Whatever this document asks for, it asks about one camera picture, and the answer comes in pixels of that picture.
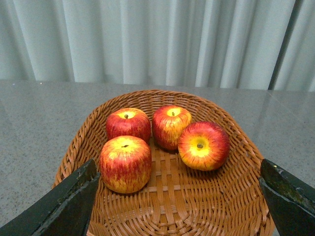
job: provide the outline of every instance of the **gray countertop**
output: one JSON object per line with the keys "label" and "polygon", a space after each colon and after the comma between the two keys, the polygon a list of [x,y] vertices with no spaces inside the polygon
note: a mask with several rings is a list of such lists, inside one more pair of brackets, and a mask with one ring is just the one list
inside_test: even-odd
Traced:
{"label": "gray countertop", "polygon": [[315,187],[314,92],[0,81],[0,226],[51,189],[70,142],[95,107],[142,89],[215,102],[265,158]]}

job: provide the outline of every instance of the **woven basket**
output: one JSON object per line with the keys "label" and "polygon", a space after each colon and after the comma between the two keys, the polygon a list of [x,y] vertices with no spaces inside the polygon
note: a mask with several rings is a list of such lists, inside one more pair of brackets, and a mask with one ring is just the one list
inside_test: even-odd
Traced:
{"label": "woven basket", "polygon": [[94,109],[62,159],[53,187],[90,158],[98,168],[107,141],[105,122],[112,112],[135,107],[151,119],[156,109],[172,104],[189,110],[193,121],[214,121],[224,127],[231,143],[227,162],[216,171],[196,171],[178,153],[159,149],[151,139],[149,182],[141,191],[124,195],[112,192],[100,179],[87,235],[272,235],[275,226],[258,182],[262,155],[231,115],[188,93],[136,91]]}

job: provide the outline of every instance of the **basket weave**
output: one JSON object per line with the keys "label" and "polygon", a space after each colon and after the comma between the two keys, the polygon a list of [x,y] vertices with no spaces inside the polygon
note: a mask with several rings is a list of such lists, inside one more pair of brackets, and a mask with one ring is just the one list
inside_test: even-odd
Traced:
{"label": "basket weave", "polygon": [[135,107],[151,120],[156,109],[173,104],[189,110],[193,121],[214,121],[226,130],[231,143],[227,162],[216,171],[196,171],[178,153],[159,149],[151,139],[149,182],[141,191],[124,195],[107,189],[100,179],[87,235],[272,235],[275,226],[258,182],[262,155],[231,115],[188,93],[136,91],[94,109],[62,159],[53,187],[90,158],[98,168],[107,141],[105,122],[112,112]]}

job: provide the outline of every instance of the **red apple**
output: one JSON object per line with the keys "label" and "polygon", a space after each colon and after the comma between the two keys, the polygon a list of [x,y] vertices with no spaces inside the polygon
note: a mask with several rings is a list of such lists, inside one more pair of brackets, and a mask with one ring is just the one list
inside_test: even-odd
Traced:
{"label": "red apple", "polygon": [[228,134],[216,123],[200,121],[183,130],[178,151],[183,162],[197,170],[211,171],[221,167],[228,158]]}
{"label": "red apple", "polygon": [[118,193],[137,192],[151,176],[151,149],[138,137],[118,136],[105,143],[99,164],[109,189]]}
{"label": "red apple", "polygon": [[188,110],[179,106],[164,106],[157,109],[152,117],[152,134],[162,148],[176,150],[183,129],[191,123]]}
{"label": "red apple", "polygon": [[148,116],[137,108],[123,108],[110,114],[106,120],[108,140],[121,135],[131,135],[149,143],[151,124]]}

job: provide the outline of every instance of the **white curtain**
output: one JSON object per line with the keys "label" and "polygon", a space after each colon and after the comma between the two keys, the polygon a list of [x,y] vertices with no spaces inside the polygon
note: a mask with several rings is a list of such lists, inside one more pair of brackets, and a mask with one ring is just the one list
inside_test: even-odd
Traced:
{"label": "white curtain", "polygon": [[315,90],[315,1],[0,0],[0,79]]}

